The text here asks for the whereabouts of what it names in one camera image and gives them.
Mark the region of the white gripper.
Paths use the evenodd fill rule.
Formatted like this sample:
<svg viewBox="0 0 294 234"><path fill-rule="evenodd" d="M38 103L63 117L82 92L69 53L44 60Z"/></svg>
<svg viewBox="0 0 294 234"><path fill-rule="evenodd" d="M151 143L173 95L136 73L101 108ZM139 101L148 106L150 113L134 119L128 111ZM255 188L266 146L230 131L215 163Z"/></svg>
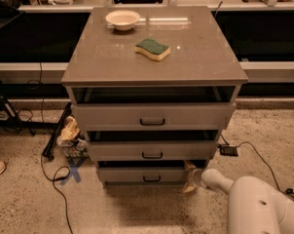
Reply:
<svg viewBox="0 0 294 234"><path fill-rule="evenodd" d="M183 187L184 193L190 193L196 188L205 187L202 181L202 169L195 169L195 167L196 166L191 161L184 161L185 171L188 172L187 182Z"/></svg>

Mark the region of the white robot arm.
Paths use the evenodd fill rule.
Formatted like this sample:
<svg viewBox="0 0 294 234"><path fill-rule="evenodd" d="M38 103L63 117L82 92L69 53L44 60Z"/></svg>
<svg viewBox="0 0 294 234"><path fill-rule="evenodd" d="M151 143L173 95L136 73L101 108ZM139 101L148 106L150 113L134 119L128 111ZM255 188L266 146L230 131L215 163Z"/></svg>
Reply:
<svg viewBox="0 0 294 234"><path fill-rule="evenodd" d="M294 234L294 202L254 176L231 180L215 169L199 169L184 162L183 191L221 190L228 195L228 234Z"/></svg>

